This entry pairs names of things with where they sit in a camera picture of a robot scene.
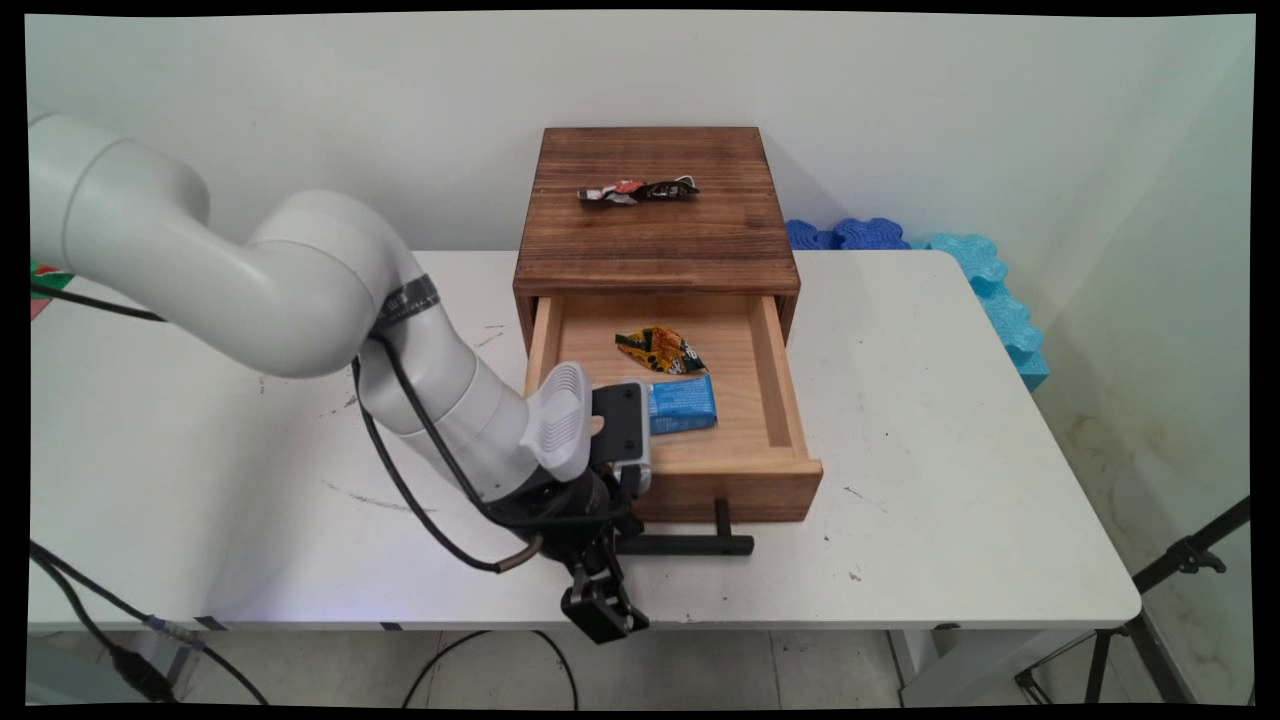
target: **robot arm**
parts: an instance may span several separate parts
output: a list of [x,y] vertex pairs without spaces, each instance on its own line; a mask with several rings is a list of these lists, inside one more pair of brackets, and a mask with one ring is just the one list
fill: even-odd
[[[526,401],[457,336],[396,231],[351,197],[294,195],[237,245],[205,225],[209,191],[172,158],[29,105],[27,143],[33,260],[123,292],[264,373],[319,377],[358,356],[362,409],[485,518],[564,564],[573,587],[561,606],[575,624],[596,642],[648,625],[613,551],[616,521],[643,529],[630,515],[649,484],[643,383],[593,391],[562,363]],[[593,414],[609,418],[594,439]],[[627,427],[622,442],[603,441]]]
[[416,293],[416,313],[380,332],[461,465],[486,479],[490,501],[538,468],[520,445],[525,400],[462,342],[404,242],[365,205],[302,192],[236,245],[205,225],[209,191],[172,158],[38,109],[27,141],[32,259],[115,288],[268,374],[325,375],[358,354],[365,407],[456,482],[367,340],[380,314],[406,313],[384,306]]

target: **black tape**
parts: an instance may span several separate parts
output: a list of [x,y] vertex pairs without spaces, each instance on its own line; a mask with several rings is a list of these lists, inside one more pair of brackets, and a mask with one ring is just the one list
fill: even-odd
[[212,615],[202,615],[200,618],[196,618],[195,620],[197,623],[200,623],[201,625],[204,625],[205,628],[210,629],[210,630],[225,630],[227,629],[225,625],[223,625],[218,620],[214,620]]
[[422,273],[417,279],[404,283],[387,296],[381,310],[378,311],[378,320],[374,322],[374,332],[387,329],[439,304],[440,293],[436,292],[435,283]]

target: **open drawer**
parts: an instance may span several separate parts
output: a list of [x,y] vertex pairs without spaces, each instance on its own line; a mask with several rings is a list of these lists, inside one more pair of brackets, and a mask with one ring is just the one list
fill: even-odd
[[723,497],[736,521],[803,520],[822,480],[822,462],[805,447],[771,296],[539,297],[525,393],[563,360],[580,363],[594,387],[627,378],[686,378],[648,370],[613,342],[614,334],[654,324],[680,333],[707,363],[717,424],[653,436],[653,483],[636,502],[640,519],[713,521],[714,501]]

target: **scuff mark on table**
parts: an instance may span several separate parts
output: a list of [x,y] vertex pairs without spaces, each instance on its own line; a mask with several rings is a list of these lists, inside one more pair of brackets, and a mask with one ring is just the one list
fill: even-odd
[[[408,512],[410,511],[410,509],[408,509],[407,505],[399,505],[397,502],[383,502],[381,500],[374,500],[371,497],[365,497],[362,495],[357,495],[357,493],[353,493],[353,492],[351,492],[348,489],[340,488],[340,487],[338,487],[338,486],[335,486],[335,484],[333,484],[330,482],[325,482],[325,487],[329,488],[329,489],[332,489],[332,491],[334,491],[334,492],[340,492],[342,495],[344,495],[344,496],[347,496],[347,497],[349,497],[349,498],[352,498],[355,501],[364,502],[365,505],[372,505],[375,507],[385,507],[387,510],[399,510],[401,512]],[[434,507],[424,507],[422,511],[424,512],[435,512],[435,509]]]
[[[854,488],[851,488],[851,487],[849,487],[849,486],[845,486],[845,491],[846,491],[846,492],[851,492],[851,493],[856,495],[856,496],[858,496],[858,498],[859,498],[859,500],[861,500],[863,502],[872,502],[872,501],[867,500],[865,497],[863,497],[863,493],[860,493],[860,492],[855,491]],[[883,512],[883,514],[888,515],[888,510],[884,510],[884,506],[883,506],[883,505],[881,505],[881,503],[878,503],[878,502],[872,502],[872,505],[874,505],[874,506],[876,506],[876,510],[879,510],[881,512]]]
[[506,333],[498,333],[498,334],[495,334],[495,336],[492,336],[492,337],[488,337],[488,338],[485,338],[485,340],[483,340],[483,341],[480,341],[480,342],[477,342],[477,343],[472,345],[471,347],[472,347],[472,348],[475,348],[475,350],[480,350],[481,347],[484,347],[484,346],[489,345],[490,342],[493,342],[493,341],[498,340],[498,338],[499,338],[499,337],[502,337],[503,334],[506,334]]

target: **wood grain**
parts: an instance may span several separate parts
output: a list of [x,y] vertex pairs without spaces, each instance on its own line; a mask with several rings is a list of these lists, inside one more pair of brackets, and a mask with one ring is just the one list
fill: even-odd
[[672,328],[705,360],[717,424],[652,438],[654,480],[645,496],[646,519],[710,519],[716,497],[727,497],[733,516],[742,521],[803,519],[822,478],[822,464],[808,456],[771,297],[541,297],[526,395],[536,391],[561,360],[580,363],[593,387],[630,378],[649,383],[682,379],[653,373],[614,345],[614,334],[652,324]]
[[[671,202],[584,202],[620,179],[692,176]],[[733,293],[778,299],[783,341],[800,275],[756,128],[549,128],[513,290],[526,346],[550,295]]]

